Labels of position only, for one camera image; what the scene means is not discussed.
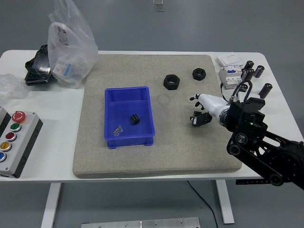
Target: control box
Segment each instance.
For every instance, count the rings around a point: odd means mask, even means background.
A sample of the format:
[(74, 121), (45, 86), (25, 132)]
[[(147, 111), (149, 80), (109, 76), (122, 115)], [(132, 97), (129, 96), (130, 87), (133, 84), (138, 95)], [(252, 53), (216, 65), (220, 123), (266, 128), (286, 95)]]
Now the control box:
[(10, 115), (0, 106), (0, 136), (10, 121)]
[(0, 137), (0, 176), (20, 177), (42, 125), (36, 113), (12, 115)]
[(242, 82), (241, 75), (242, 70), (239, 65), (224, 66), (218, 73), (225, 89), (235, 89)]

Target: red emergency stop button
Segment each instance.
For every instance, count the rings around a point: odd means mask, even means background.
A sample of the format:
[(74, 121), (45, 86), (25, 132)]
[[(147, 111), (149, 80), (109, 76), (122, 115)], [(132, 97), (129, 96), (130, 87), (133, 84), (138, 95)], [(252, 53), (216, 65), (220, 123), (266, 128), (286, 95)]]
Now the red emergency stop button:
[(16, 123), (21, 123), (25, 120), (25, 113), (21, 111), (16, 111), (11, 119)]
[(5, 136), (5, 139), (8, 141), (8, 142), (12, 142), (14, 141), (15, 139), (17, 138), (17, 135), (13, 132), (10, 132), (10, 133), (7, 133), (6, 136)]

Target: transparent plastic bag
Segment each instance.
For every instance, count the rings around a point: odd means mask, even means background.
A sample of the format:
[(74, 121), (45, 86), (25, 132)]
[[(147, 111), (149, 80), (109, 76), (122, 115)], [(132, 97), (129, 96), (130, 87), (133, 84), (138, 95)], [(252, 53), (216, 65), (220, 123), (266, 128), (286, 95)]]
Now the transparent plastic bag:
[(12, 74), (0, 75), (0, 106), (10, 99), (22, 99), (29, 93), (24, 79)]
[(52, 75), (67, 87), (78, 87), (98, 61), (98, 47), (86, 19), (72, 0), (54, 0), (48, 29)]

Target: gray floor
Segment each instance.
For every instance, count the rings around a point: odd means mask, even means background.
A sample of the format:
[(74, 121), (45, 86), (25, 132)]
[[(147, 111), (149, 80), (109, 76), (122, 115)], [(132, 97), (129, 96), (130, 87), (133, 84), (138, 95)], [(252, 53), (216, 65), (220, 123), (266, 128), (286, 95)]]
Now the gray floor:
[[(264, 54), (304, 133), (304, 1), (75, 0), (99, 50), (234, 51)], [(51, 0), (0, 0), (0, 55), (47, 43)], [(304, 191), (236, 186), (228, 181), (234, 225), (222, 225), (213, 181), (192, 181), (213, 207), (219, 227), (302, 227)], [(0, 227), (39, 227), (49, 184), (1, 184)], [(208, 208), (184, 182), (64, 184), (54, 227), (199, 216), (215, 227)]]

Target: cable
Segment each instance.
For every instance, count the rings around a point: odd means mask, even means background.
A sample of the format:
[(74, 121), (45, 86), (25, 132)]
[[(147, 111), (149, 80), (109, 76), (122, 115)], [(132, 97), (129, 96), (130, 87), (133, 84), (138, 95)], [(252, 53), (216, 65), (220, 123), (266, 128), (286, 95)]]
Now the cable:
[(202, 198), (202, 197), (200, 196), (200, 194), (194, 189), (194, 187), (189, 183), (189, 181), (187, 181), (187, 183), (188, 183), (188, 184), (190, 185), (190, 187), (195, 191), (195, 193), (201, 198), (201, 200), (204, 201), (205, 204), (210, 208), (210, 210), (212, 211), (213, 217), (214, 217), (215, 224), (216, 224), (217, 228), (219, 228), (218, 222), (217, 222), (217, 218), (215, 217), (215, 214), (214, 214), (214, 211), (213, 211), (212, 207), (204, 200), (204, 198)]
[(228, 102), (228, 100), (223, 95), (223, 83), (220, 84), (220, 91), (222, 93), (222, 96), (223, 96), (224, 100)]

